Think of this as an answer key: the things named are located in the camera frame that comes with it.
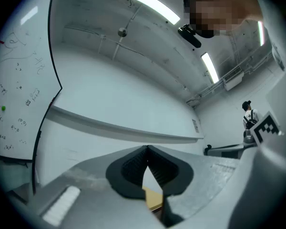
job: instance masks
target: air conditioner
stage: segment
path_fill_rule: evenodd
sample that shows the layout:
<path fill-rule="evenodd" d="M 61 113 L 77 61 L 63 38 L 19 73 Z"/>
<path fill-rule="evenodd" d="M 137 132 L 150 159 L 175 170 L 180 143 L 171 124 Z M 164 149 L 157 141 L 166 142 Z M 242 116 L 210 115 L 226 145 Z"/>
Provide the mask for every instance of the air conditioner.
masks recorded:
<path fill-rule="evenodd" d="M 227 91 L 231 90 L 236 85 L 240 84 L 243 80 L 244 71 L 240 66 L 231 70 L 228 74 L 223 77 L 224 86 Z"/>

